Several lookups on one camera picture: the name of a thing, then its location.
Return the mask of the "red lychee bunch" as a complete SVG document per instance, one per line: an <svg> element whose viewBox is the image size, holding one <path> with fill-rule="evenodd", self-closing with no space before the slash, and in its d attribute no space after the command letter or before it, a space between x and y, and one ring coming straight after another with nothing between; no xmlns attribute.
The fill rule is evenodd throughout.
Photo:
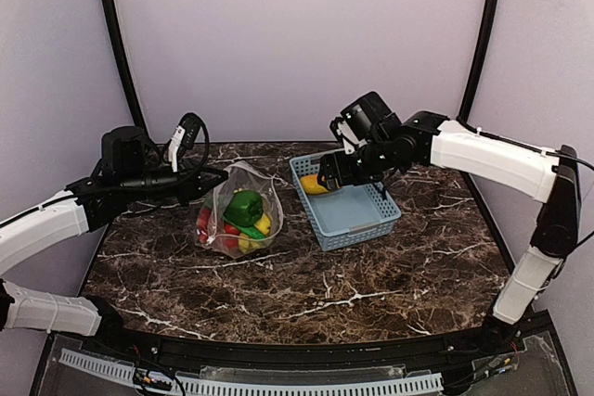
<svg viewBox="0 0 594 396"><path fill-rule="evenodd" d="M219 249L223 252L239 250L240 231L233 224L214 218L213 210L203 206L196 221L197 241L206 249Z"/></svg>

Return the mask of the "clear zip top bag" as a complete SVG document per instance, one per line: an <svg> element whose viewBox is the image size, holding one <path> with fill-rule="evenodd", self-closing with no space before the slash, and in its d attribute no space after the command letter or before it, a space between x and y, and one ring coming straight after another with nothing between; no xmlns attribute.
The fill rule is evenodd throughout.
<svg viewBox="0 0 594 396"><path fill-rule="evenodd" d="M275 181L244 160L225 168L228 178L209 192L196 216L195 244L231 259L267 249L284 224Z"/></svg>

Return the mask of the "yellow banana bunch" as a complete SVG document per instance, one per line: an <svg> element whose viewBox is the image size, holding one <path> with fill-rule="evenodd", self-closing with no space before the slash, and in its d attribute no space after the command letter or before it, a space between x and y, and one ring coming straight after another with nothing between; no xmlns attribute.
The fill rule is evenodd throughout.
<svg viewBox="0 0 594 396"><path fill-rule="evenodd" d="M270 241L267 239L267 237L265 237L264 239L253 239L240 231L238 244L239 250L243 254L248 254L258 249L268 248L270 245Z"/></svg>

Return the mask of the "orange mango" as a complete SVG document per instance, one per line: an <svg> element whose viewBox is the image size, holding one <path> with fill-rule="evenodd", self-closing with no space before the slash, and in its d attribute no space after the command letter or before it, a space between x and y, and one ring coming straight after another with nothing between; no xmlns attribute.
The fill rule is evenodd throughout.
<svg viewBox="0 0 594 396"><path fill-rule="evenodd" d="M303 188L303 191L308 196L325 195L341 189L339 186L336 188L328 188L327 185L322 185L318 182L318 177L313 174L301 177L300 184Z"/></svg>

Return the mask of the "green bell pepper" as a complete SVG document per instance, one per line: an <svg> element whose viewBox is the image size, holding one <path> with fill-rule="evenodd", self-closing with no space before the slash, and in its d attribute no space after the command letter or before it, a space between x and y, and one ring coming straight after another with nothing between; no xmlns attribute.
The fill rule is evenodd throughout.
<svg viewBox="0 0 594 396"><path fill-rule="evenodd" d="M240 190L227 205L224 217L238 226L253 226L264 214L262 196L252 190Z"/></svg>

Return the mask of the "yellow corn cob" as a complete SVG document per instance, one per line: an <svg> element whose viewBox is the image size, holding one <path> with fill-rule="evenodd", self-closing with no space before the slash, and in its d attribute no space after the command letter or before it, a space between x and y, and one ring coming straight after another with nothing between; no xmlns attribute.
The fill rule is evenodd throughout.
<svg viewBox="0 0 594 396"><path fill-rule="evenodd" d="M271 218L264 213L262 217L254 224L254 227L264 236L269 236L272 228Z"/></svg>

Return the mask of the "light blue plastic basket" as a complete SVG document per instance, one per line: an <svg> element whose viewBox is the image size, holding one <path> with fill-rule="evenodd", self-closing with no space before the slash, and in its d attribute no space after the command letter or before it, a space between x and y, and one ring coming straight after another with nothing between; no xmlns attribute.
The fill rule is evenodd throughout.
<svg viewBox="0 0 594 396"><path fill-rule="evenodd" d="M318 173L322 156L319 152L290 160L294 187L320 247L331 251L389 235L402 212L378 185L349 185L318 196L305 193L301 179Z"/></svg>

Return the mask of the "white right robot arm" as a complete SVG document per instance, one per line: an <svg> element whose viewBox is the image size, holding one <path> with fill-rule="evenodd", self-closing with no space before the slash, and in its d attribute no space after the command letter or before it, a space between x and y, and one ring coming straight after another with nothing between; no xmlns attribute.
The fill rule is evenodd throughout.
<svg viewBox="0 0 594 396"><path fill-rule="evenodd" d="M571 147L531 146L429 111L401 121L374 91L344 108L330 129L342 148L320 160L317 181L328 191L376 184L387 172L418 164L476 175L541 203L527 251L493 304L491 315L501 323L516 324L580 245L578 159Z"/></svg>

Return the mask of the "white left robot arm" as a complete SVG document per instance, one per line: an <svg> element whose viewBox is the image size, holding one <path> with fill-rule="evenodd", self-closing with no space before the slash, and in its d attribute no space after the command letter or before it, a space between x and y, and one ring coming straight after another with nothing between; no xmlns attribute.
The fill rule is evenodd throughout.
<svg viewBox="0 0 594 396"><path fill-rule="evenodd" d="M1 223L1 271L58 243L110 224L138 201L175 199L186 206L222 184L227 172L185 159L197 137L209 136L193 113L177 124L172 138L158 147L138 126L118 127L101 138L101 156L92 173L50 199ZM1 327L84 337L121 330L123 320L98 297L65 297L1 282Z"/></svg>

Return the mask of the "green cucumber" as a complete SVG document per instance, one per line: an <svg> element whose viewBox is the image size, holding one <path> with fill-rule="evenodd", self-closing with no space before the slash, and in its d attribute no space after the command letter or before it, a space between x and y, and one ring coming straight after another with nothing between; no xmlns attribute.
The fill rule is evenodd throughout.
<svg viewBox="0 0 594 396"><path fill-rule="evenodd" d="M265 235L263 233L261 233L256 227L250 226L250 227L241 227L239 229L243 234L246 234L247 236L249 236L250 238L253 239L264 239Z"/></svg>

